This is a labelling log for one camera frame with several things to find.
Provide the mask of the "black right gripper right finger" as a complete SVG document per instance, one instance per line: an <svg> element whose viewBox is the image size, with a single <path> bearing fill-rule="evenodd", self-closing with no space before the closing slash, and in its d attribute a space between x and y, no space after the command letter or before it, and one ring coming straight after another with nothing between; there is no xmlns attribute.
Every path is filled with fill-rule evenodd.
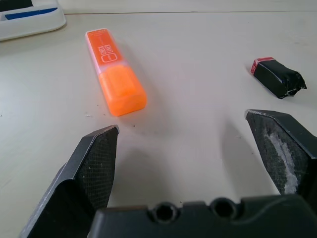
<svg viewBox="0 0 317 238"><path fill-rule="evenodd" d="M290 114L245 112L263 165L280 194L317 194L317 138Z"/></svg>

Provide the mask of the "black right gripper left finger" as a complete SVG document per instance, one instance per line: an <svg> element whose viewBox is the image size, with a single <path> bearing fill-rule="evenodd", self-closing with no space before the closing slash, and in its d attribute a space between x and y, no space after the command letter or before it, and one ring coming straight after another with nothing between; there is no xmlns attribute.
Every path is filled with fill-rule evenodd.
<svg viewBox="0 0 317 238"><path fill-rule="evenodd" d="M97 210L106 208L115 174L119 128L84 136L42 196L21 238L86 238Z"/></svg>

